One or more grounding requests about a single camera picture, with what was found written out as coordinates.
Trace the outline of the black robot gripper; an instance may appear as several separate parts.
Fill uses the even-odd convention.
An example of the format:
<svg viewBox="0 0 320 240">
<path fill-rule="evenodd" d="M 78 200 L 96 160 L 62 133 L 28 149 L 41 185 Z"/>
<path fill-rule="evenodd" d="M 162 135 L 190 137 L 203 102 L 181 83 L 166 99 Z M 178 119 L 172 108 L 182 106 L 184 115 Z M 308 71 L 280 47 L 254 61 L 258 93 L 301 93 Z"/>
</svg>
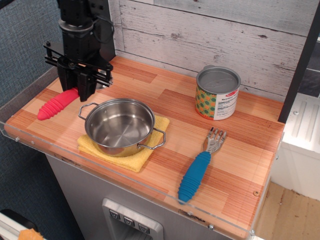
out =
<svg viewBox="0 0 320 240">
<path fill-rule="evenodd" d="M 57 68 L 63 91 L 77 87 L 81 102 L 85 102 L 101 85 L 113 84 L 113 66 L 100 55 L 100 43 L 94 26 L 63 26 L 63 42 L 47 41 L 45 62 Z"/>
</svg>

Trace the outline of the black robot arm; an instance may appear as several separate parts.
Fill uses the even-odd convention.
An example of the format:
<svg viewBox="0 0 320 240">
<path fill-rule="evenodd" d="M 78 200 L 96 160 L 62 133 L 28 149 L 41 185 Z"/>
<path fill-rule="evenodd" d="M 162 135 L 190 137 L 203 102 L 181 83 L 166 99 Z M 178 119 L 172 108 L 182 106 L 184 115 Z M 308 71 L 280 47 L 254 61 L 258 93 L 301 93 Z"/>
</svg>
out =
<svg viewBox="0 0 320 240">
<path fill-rule="evenodd" d="M 114 24 L 106 0 L 59 0 L 62 42 L 47 41 L 46 63 L 57 68 L 63 91 L 77 88 L 86 101 L 97 85 L 112 84 Z"/>
</svg>

